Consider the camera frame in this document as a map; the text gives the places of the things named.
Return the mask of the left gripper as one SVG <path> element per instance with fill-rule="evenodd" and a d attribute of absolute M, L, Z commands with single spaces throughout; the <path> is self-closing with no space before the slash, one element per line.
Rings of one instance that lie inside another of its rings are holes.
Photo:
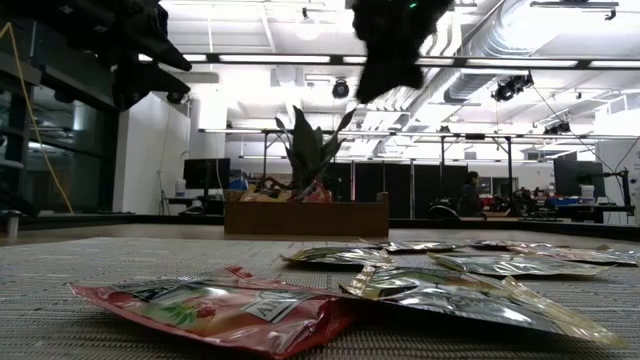
<path fill-rule="evenodd" d="M 159 0 L 54 0 L 54 27 L 70 47 L 90 51 L 107 62 L 130 52 L 136 62 L 112 71 L 113 104 L 129 110 L 151 92 L 189 93 L 191 88 L 152 61 L 190 71 L 191 63 L 168 40 L 168 12 Z"/>

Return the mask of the person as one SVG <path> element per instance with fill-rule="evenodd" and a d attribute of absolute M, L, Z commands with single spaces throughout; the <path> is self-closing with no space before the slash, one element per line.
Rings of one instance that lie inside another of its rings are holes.
<path fill-rule="evenodd" d="M 458 200 L 458 214 L 461 217 L 478 217 L 482 214 L 483 205 L 478 192 L 479 174 L 469 171 Z"/>

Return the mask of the grey woven placemat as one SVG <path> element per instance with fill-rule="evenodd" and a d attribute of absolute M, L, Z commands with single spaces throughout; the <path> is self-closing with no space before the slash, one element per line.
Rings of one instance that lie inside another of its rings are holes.
<path fill-rule="evenodd" d="M 89 238 L 0 247 L 0 360 L 257 360 L 146 328 L 74 295 L 101 286 L 194 276 L 226 265 L 302 286 L 336 289 L 340 270 L 284 263 L 301 241 Z M 360 324 L 299 360 L 640 360 L 640 269 L 611 269 L 592 280 L 531 279 L 530 289 L 622 337 L 598 345 L 464 319 L 413 325 Z"/>

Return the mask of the brown cardboard box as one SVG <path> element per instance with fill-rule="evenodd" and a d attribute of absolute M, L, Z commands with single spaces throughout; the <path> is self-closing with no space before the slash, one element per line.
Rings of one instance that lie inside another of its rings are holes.
<path fill-rule="evenodd" d="M 389 197 L 372 203 L 228 202 L 224 232 L 232 235 L 386 237 Z"/>

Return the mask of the black partition panels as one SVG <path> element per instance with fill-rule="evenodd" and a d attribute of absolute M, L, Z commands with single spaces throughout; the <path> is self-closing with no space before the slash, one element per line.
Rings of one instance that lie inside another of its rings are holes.
<path fill-rule="evenodd" d="M 324 182 L 337 202 L 371 203 L 386 192 L 392 219 L 427 219 L 432 207 L 453 205 L 467 173 L 456 165 L 332 163 Z"/>

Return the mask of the small grey post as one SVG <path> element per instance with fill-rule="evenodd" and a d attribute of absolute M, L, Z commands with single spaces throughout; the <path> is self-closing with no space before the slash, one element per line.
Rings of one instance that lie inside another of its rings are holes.
<path fill-rule="evenodd" d="M 22 216 L 17 210 L 0 210 L 0 233 L 5 235 L 7 241 L 14 242 L 17 239 Z"/>

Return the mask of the black computer monitor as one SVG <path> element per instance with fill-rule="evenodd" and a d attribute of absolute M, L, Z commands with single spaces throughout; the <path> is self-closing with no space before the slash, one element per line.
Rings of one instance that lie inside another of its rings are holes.
<path fill-rule="evenodd" d="M 580 196 L 581 186 L 591 185 L 596 198 L 606 196 L 601 163 L 556 158 L 553 167 L 555 191 L 558 195 Z"/>
<path fill-rule="evenodd" d="M 183 179 L 187 189 L 227 189 L 230 179 L 229 158 L 187 159 Z"/>

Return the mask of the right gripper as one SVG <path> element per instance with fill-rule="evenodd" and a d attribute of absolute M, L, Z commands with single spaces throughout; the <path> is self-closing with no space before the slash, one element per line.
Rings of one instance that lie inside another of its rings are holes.
<path fill-rule="evenodd" d="M 452 7 L 453 0 L 354 0 L 352 25 L 367 52 L 356 99 L 367 104 L 397 87 L 420 89 L 419 50 Z M 381 36 L 385 32 L 411 36 Z"/>

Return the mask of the large silver snack packet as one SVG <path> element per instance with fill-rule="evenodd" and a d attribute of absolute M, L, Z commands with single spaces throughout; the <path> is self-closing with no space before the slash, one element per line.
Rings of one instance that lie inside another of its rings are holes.
<path fill-rule="evenodd" d="M 497 280 L 444 269 L 366 266 L 341 290 L 424 311 L 625 345 L 604 326 L 542 297 L 510 276 Z"/>

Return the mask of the green snake plant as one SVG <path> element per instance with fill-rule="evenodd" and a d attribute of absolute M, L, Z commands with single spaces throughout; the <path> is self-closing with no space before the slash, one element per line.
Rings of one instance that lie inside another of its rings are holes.
<path fill-rule="evenodd" d="M 320 127 L 313 129 L 304 112 L 294 106 L 294 127 L 288 130 L 280 118 L 275 118 L 278 135 L 284 143 L 286 156 L 292 168 L 292 182 L 289 188 L 295 201 L 303 201 L 314 190 L 320 188 L 321 180 L 329 163 L 336 157 L 344 140 L 339 134 L 352 121 L 355 110 L 347 112 L 335 131 L 325 140 Z"/>

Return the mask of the black track light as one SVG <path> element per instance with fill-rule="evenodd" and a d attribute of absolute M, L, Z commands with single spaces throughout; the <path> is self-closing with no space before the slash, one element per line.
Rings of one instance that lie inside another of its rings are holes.
<path fill-rule="evenodd" d="M 506 81 L 499 81 L 496 89 L 491 93 L 491 97 L 496 102 L 507 102 L 533 85 L 534 81 L 531 73 L 515 75 Z"/>

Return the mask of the long light bar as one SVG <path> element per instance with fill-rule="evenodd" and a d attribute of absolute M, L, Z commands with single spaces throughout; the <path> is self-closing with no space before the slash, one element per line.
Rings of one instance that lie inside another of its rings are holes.
<path fill-rule="evenodd" d="M 332 66 L 363 66 L 365 56 L 353 55 L 286 55 L 286 54 L 222 54 L 192 53 L 184 57 L 193 64 L 301 64 Z M 529 70 L 593 70 L 593 71 L 640 71 L 640 59 L 568 59 L 541 57 L 462 57 L 427 56 L 416 61 L 421 67 L 474 68 L 474 69 L 529 69 Z"/>

